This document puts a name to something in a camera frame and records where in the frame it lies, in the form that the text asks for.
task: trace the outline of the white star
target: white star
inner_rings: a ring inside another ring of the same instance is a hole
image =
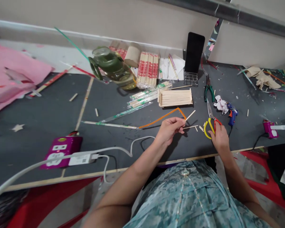
[[[24,124],[21,124],[21,125],[17,124],[17,125],[14,126],[14,128],[11,129],[11,130],[13,130],[14,132],[17,132],[17,131],[19,131],[19,130],[22,130],[22,129],[23,129],[23,126],[24,126]]]

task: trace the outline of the phone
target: phone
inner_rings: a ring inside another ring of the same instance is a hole
[[[198,73],[203,54],[205,37],[193,32],[188,33],[185,72]]]

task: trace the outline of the yellow-handled scissors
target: yellow-handled scissors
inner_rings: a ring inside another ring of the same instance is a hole
[[[213,116],[213,114],[212,114],[212,109],[211,109],[211,106],[210,106],[210,104],[209,104],[209,101],[208,101],[208,99],[207,99],[207,108],[208,108],[208,114],[209,114],[209,118],[208,118],[208,121],[206,121],[206,123],[205,123],[205,125],[204,125],[204,133],[205,133],[205,136],[208,138],[208,139],[212,139],[208,134],[207,134],[207,131],[206,131],[206,126],[207,126],[207,124],[208,124],[208,122],[209,122],[209,125],[210,125],[210,128],[211,128],[211,130],[212,130],[212,132],[215,134],[215,122],[218,122],[220,125],[222,125],[222,123],[217,119],[217,118],[215,118],[214,116]],[[211,124],[211,120],[214,120],[214,129],[213,129],[213,126],[212,126],[212,124]]]

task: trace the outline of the cardboard tube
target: cardboard tube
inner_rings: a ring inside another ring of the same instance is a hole
[[[140,60],[141,47],[137,43],[130,43],[124,62],[131,66],[138,68],[138,63]]]

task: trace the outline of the table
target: table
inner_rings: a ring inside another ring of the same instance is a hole
[[[209,65],[204,68],[210,75],[216,95],[231,102],[239,112],[236,123],[230,136],[232,151],[241,151],[253,147],[255,140],[263,133],[262,120],[277,121],[285,125],[285,93],[277,92],[277,98],[269,97],[261,91],[255,91],[243,74],[237,76],[238,70],[227,64],[215,64],[224,73],[215,70]],[[186,116],[195,109],[196,112],[189,119],[190,125],[203,126],[208,119],[207,105],[204,102],[203,92],[206,77],[199,72],[199,87],[191,87],[193,106],[180,107]],[[0,111],[0,184],[15,173],[29,165],[44,159],[52,141],[62,137],[76,128],[87,89],[88,99],[82,115],[82,120],[100,121],[127,109],[129,96],[138,92],[120,90],[113,82],[104,85],[96,80],[92,82],[86,75],[67,74],[59,81],[45,89],[41,98],[20,99]],[[183,82],[175,82],[174,87],[182,86]],[[69,99],[78,93],[77,98]],[[115,120],[114,124],[142,126],[170,112],[173,108],[162,109],[155,100],[153,104]],[[212,111],[227,132],[229,118],[227,114],[221,116],[213,107]],[[179,112],[171,116],[181,117]],[[120,146],[130,150],[134,139],[144,136],[156,136],[158,122],[146,129],[133,130],[108,126],[79,125],[80,136],[83,137],[81,151],[95,150],[112,146]],[[14,133],[16,124],[25,124],[24,129]],[[184,136],[176,135],[173,143],[168,147],[161,159],[161,164],[175,163],[183,160],[194,160],[217,155],[211,140],[204,133],[195,128],[185,130]],[[285,143],[285,131],[279,131],[278,139],[260,138],[257,146],[272,146]],[[125,170],[141,153],[152,143],[148,138],[137,141],[133,146],[133,157],[127,156],[119,150],[106,151],[110,156],[108,173]],[[106,158],[100,158],[95,163],[72,166],[66,169],[35,169],[21,178],[8,190],[16,190],[46,184],[77,180],[103,174]]]

